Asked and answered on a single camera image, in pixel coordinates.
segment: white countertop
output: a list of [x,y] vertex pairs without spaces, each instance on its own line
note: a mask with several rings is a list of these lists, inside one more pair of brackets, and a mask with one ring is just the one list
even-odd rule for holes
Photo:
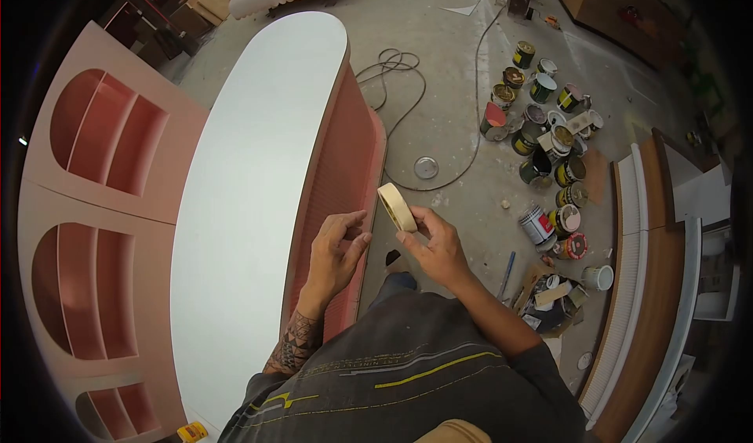
[[347,49],[326,13],[270,24],[236,62],[196,147],[175,226],[170,326],[184,407],[215,429],[278,341],[298,203]]

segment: pink fluted panel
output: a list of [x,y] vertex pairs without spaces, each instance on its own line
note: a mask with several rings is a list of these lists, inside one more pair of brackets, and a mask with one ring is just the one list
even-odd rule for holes
[[[288,303],[291,314],[308,277],[311,243],[325,218],[339,212],[367,210],[364,226],[366,229],[371,226],[374,197],[384,162],[384,130],[379,118],[366,105],[349,66],[329,123],[322,130],[325,131],[324,142],[295,257],[295,277]],[[345,242],[342,247],[347,249],[348,246],[349,243]],[[354,306],[357,306],[361,292],[363,267],[364,260],[361,260],[350,285],[335,296],[327,308],[325,341],[355,320]]]

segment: black cable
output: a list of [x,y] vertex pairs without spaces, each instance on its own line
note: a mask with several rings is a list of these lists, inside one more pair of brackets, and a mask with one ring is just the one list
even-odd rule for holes
[[[475,62],[474,62],[474,65],[475,65],[475,73],[474,73],[474,75],[475,75],[475,90],[476,90],[476,129],[479,132],[478,132],[478,140],[476,141],[476,148],[475,148],[475,150],[473,152],[473,157],[471,158],[471,161],[468,162],[468,165],[466,166],[466,168],[464,168],[462,172],[460,172],[458,175],[456,175],[455,178],[451,179],[447,183],[443,183],[442,185],[438,185],[438,186],[435,186],[435,187],[432,187],[432,188],[417,188],[417,187],[403,185],[402,183],[400,183],[397,180],[395,180],[395,178],[392,175],[389,174],[389,172],[387,171],[387,168],[385,167],[384,174],[387,175],[387,178],[389,178],[390,180],[392,180],[395,183],[395,185],[398,185],[401,188],[405,188],[407,190],[411,190],[413,192],[432,192],[434,190],[438,190],[440,188],[444,188],[445,186],[447,186],[447,185],[449,185],[451,183],[454,183],[455,181],[457,181],[457,179],[459,179],[461,176],[463,176],[468,171],[468,169],[471,168],[471,166],[473,165],[473,162],[476,160],[476,154],[478,154],[478,147],[481,144],[481,130],[480,130],[480,127],[481,127],[481,115],[480,115],[480,113],[478,111],[478,107],[479,107],[479,101],[478,101],[478,50],[481,48],[481,42],[484,41],[484,37],[486,36],[486,33],[492,27],[492,25],[494,24],[494,22],[497,21],[497,18],[499,18],[499,14],[502,13],[502,11],[504,10],[504,7],[505,7],[505,5],[503,5],[502,8],[499,9],[499,11],[497,12],[497,15],[494,15],[494,18],[492,18],[492,21],[489,23],[489,26],[487,26],[486,29],[484,30],[484,33],[481,34],[481,38],[478,40],[478,45],[476,46],[476,55],[475,55]],[[389,51],[394,51],[395,53],[392,54],[392,55],[390,55],[387,59],[382,60],[382,55],[384,53],[389,52]],[[407,62],[403,62],[403,57],[405,55],[413,56],[416,59],[416,63],[415,64],[409,64]],[[373,76],[368,77],[366,79],[358,81],[358,84],[362,84],[363,82],[372,80],[375,77],[379,77],[380,78],[380,81],[382,82],[382,90],[384,91],[384,99],[382,99],[382,102],[379,104],[379,106],[377,106],[377,107],[374,108],[374,111],[379,111],[382,107],[384,107],[385,103],[387,103],[387,84],[384,81],[384,75],[386,73],[392,72],[392,71],[398,71],[398,72],[401,72],[401,71],[413,71],[413,72],[417,73],[419,75],[419,77],[421,77],[421,81],[423,81],[423,89],[421,90],[421,94],[419,95],[418,100],[416,100],[416,103],[414,103],[412,105],[412,107],[410,107],[408,109],[408,111],[405,112],[403,114],[403,116],[400,117],[400,119],[395,123],[395,125],[392,126],[392,129],[387,133],[387,141],[389,142],[389,138],[392,136],[392,133],[395,132],[395,129],[398,128],[398,125],[400,124],[400,122],[402,122],[405,119],[405,117],[408,116],[408,114],[411,111],[413,111],[413,108],[416,108],[416,106],[418,106],[418,104],[421,102],[421,99],[423,99],[424,94],[426,93],[426,78],[421,73],[421,71],[419,71],[417,69],[417,67],[421,63],[421,59],[416,54],[414,54],[414,53],[403,52],[403,51],[400,51],[399,49],[395,49],[395,48],[387,48],[387,49],[383,49],[381,51],[381,53],[379,53],[379,56],[377,57],[377,59],[379,60],[378,62],[376,62],[375,64],[372,64],[371,66],[365,67],[364,69],[361,69],[357,74],[355,74],[355,78],[358,79],[359,76],[361,76],[364,72],[366,72],[366,71],[368,71],[370,69],[373,69],[375,67],[380,67],[382,69],[381,72],[379,72],[377,74],[374,74]]]

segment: concrete floor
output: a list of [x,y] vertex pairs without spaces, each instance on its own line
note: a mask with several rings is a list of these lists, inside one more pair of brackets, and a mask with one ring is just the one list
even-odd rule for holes
[[[478,40],[498,11],[495,0],[481,0],[470,16],[440,7],[464,7],[476,0],[303,0],[278,9],[277,15],[303,10],[321,10],[336,15],[348,31],[351,66],[355,72],[377,61],[386,48],[418,54],[419,70],[427,80],[421,103],[405,118],[389,139],[385,169],[403,185],[422,189],[442,185],[460,173],[471,160],[478,144],[474,96],[474,59]],[[605,128],[589,141],[608,161],[630,153],[631,143],[650,136],[652,126],[672,137],[682,138],[689,122],[683,106],[671,98],[677,95],[672,73],[659,75],[615,45],[572,24],[558,0],[532,1],[542,16],[556,15],[561,31],[552,29],[539,16],[515,22],[505,12],[492,26],[481,45],[478,58],[479,96],[482,106],[491,86],[511,65],[514,43],[527,40],[536,46],[535,60],[550,58],[560,68],[560,88],[575,83],[593,98],[593,109],[605,119]],[[229,18],[207,36],[194,59],[176,58],[162,70],[196,101],[211,107],[235,61],[250,39],[273,21],[264,13],[237,21]],[[390,131],[395,122],[416,101],[422,82],[414,73],[386,76],[389,98],[380,117]],[[372,106],[383,98],[379,80],[362,85],[364,97]],[[554,109],[554,96],[544,109]],[[512,112],[520,115],[530,103],[522,94]],[[432,156],[440,165],[433,180],[413,175],[413,162],[419,156]],[[408,203],[433,207],[457,226],[471,269],[493,294],[497,294],[511,251],[517,253],[505,297],[516,296],[527,265],[538,261],[533,244],[518,225],[518,217],[532,202],[544,209],[554,208],[558,187],[546,190],[525,185],[517,173],[522,162],[510,147],[509,137],[501,143],[481,139],[471,168],[455,183],[440,190],[402,190]],[[389,181],[387,176],[382,182]],[[585,266],[607,262],[605,251],[614,246],[613,200],[607,176],[604,200],[583,209],[580,231],[586,234],[589,252],[580,261],[557,261],[557,268],[572,278],[580,277]],[[503,199],[509,210],[500,207]],[[401,250],[395,240],[395,227],[381,206],[373,224],[373,241],[368,253],[362,290],[362,312],[377,294],[384,278],[386,253]],[[428,279],[411,259],[423,291],[443,296],[449,292]],[[572,392],[582,384],[585,371],[576,363],[581,354],[596,352],[607,293],[591,294],[584,306],[585,320],[562,336],[560,372]]]

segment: left hand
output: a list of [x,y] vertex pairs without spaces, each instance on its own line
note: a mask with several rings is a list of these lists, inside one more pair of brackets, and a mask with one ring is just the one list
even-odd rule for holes
[[[371,232],[363,232],[361,225],[366,211],[327,216],[319,233],[311,243],[309,278],[301,296],[323,301],[323,306],[345,287],[355,273],[355,266],[371,242]],[[348,250],[340,248],[342,241],[351,242]]]

